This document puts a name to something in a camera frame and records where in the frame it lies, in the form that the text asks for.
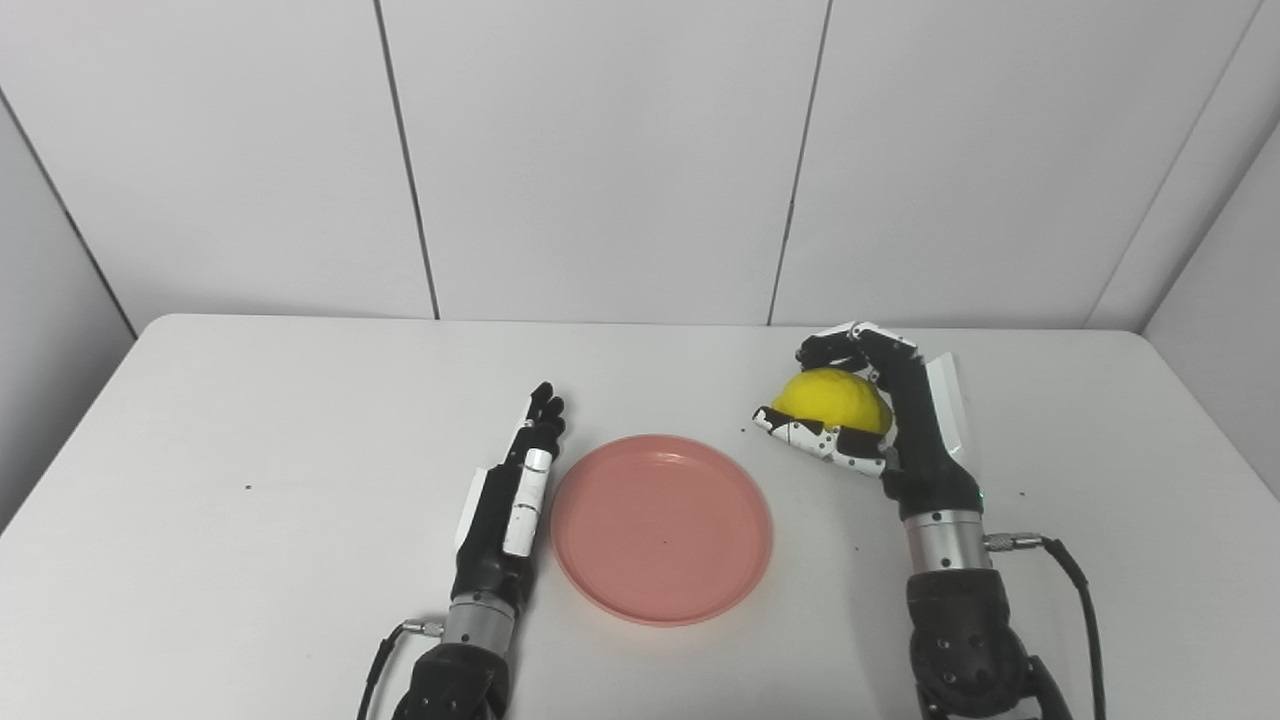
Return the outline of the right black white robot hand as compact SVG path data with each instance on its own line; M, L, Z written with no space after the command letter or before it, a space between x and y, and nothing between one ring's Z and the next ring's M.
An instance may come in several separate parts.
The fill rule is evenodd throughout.
M817 410L760 406L753 423L769 437L837 468L881 480L902 519L942 511L983 512L977 479L947 450L925 360L910 340L870 322L808 336L795 357L803 373L860 380L891 415L887 427L820 418Z

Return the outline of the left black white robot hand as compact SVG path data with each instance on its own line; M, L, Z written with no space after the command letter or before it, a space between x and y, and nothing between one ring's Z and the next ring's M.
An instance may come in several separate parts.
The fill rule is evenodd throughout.
M493 597L524 614L532 593L532 550L550 470L566 430L564 401L550 382L529 396L504 459L488 469L456 555L451 594Z

